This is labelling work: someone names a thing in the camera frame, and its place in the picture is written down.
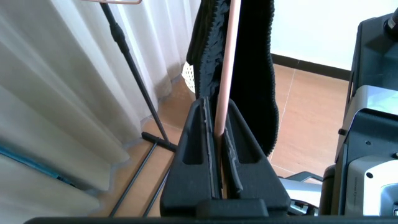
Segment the white wall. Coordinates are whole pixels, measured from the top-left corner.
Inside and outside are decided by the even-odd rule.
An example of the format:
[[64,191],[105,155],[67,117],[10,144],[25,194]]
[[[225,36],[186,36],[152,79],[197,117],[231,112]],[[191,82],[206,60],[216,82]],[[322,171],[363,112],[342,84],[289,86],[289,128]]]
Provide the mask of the white wall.
[[351,70],[358,24],[398,0],[275,0],[271,52]]

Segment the white curtain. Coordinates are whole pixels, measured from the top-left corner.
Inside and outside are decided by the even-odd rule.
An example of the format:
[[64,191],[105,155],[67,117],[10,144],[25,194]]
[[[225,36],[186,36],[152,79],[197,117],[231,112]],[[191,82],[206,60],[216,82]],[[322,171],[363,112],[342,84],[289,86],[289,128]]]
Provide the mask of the white curtain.
[[[110,5],[156,108],[180,74],[199,4]],[[84,190],[108,190],[111,166],[129,159],[123,144],[149,116],[99,3],[2,1],[0,58],[0,146],[77,186],[0,156],[0,221],[97,208]]]

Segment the tiled floor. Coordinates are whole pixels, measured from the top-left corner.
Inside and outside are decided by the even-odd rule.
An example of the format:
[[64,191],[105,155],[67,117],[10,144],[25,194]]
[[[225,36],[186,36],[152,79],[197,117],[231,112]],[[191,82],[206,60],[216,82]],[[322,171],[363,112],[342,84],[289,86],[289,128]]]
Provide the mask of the tiled floor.
[[[283,177],[301,171],[323,175],[335,157],[348,82],[279,65],[274,68],[280,128],[269,160]],[[159,117],[174,144],[178,144],[192,103],[188,91],[181,79],[174,84],[172,94],[160,103]],[[160,136],[153,119],[147,120],[143,131]],[[116,170],[113,188],[99,196],[103,208],[92,216],[109,215],[151,145],[142,141],[128,150],[131,160]],[[118,209],[117,217],[142,216],[172,158],[172,152],[156,147]],[[159,199],[149,216],[160,216]]]

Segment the black garment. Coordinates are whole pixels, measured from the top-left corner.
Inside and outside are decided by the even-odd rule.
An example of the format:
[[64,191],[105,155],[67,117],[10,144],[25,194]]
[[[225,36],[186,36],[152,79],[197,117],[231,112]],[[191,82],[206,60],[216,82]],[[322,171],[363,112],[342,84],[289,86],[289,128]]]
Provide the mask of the black garment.
[[[230,0],[202,0],[187,62],[193,65],[196,97],[218,95]],[[273,150],[279,114],[270,53],[273,0],[242,0],[230,98],[265,155]]]

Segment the garment rack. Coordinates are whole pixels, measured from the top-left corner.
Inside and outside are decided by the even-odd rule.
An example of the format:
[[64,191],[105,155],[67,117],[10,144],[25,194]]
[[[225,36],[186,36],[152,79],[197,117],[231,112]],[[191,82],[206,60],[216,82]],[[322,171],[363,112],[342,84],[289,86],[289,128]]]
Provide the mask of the garment rack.
[[[171,143],[167,137],[166,132],[164,131],[163,125],[160,122],[159,116],[156,113],[156,110],[154,108],[154,105],[152,104],[150,98],[149,98],[149,94],[148,91],[145,88],[144,82],[142,81],[142,78],[138,72],[138,69],[136,67],[136,64],[134,63],[131,54],[130,54],[130,50],[129,47],[127,45],[126,39],[124,37],[123,34],[123,30],[122,28],[120,28],[119,24],[115,21],[111,9],[109,8],[107,3],[100,3],[101,4],[101,8],[106,16],[106,19],[109,22],[109,28],[111,29],[111,34],[113,37],[113,40],[118,44],[120,51],[122,52],[122,54],[124,55],[124,58],[126,59],[127,64],[129,65],[130,71],[132,73],[132,75],[134,76],[138,87],[145,99],[145,102],[147,103],[150,113],[152,114],[152,116],[154,117],[154,120],[156,122],[157,127],[159,128],[160,133],[162,134],[162,138],[154,136],[153,134],[147,133],[147,132],[142,132],[141,136],[144,140],[149,141],[151,143],[153,143],[152,148],[149,150],[149,152],[147,153],[147,155],[145,156],[143,162],[141,163],[141,165],[139,166],[138,170],[136,171],[136,173],[134,174],[134,176],[132,177],[132,179],[129,182],[129,185],[126,187],[126,189],[124,189],[124,192],[122,194],[122,196],[120,196],[118,202],[116,203],[116,205],[114,206],[114,208],[112,209],[112,212],[109,214],[109,217],[113,217],[115,215],[115,213],[117,212],[120,204],[122,203],[122,201],[124,200],[124,198],[126,197],[127,193],[129,192],[130,188],[132,187],[132,185],[134,184],[134,182],[136,181],[138,175],[140,174],[141,170],[144,168],[146,162],[148,161],[148,158],[150,157],[150,155],[153,153],[154,149],[156,148],[156,146],[160,146],[162,148],[165,148],[167,150],[170,150],[172,152],[175,152],[175,150],[177,149],[177,146],[173,143]],[[151,210],[157,196],[159,195],[159,192],[162,190],[162,187],[166,181],[167,178],[167,174],[169,173],[169,169],[166,172],[166,174],[163,176],[163,179],[161,181],[161,183],[159,184],[155,194],[152,196],[147,208],[145,209],[145,212],[143,214],[143,217],[146,217],[149,213],[149,211]]]

